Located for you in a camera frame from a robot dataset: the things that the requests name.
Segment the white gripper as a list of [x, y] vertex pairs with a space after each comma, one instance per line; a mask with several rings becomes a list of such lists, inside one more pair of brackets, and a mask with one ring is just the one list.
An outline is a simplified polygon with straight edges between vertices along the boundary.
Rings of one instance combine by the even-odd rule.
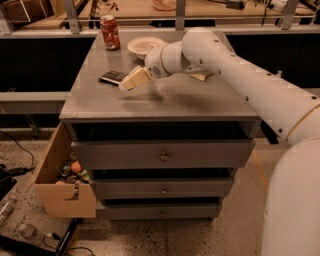
[[167, 72], [162, 63], [162, 51], [164, 47], [164, 44], [155, 46], [145, 57], [145, 67], [150, 73], [145, 68], [142, 68], [142, 66], [137, 65], [119, 84], [119, 88], [122, 91], [129, 91], [137, 86], [148, 83], [151, 75], [156, 78], [166, 77]]

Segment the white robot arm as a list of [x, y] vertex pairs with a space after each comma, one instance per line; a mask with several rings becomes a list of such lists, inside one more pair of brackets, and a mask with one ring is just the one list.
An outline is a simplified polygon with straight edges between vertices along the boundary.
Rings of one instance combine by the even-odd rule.
[[153, 47], [120, 88], [206, 70], [220, 76], [289, 145], [270, 179], [261, 256], [320, 256], [320, 99], [242, 59], [214, 30], [196, 27]]

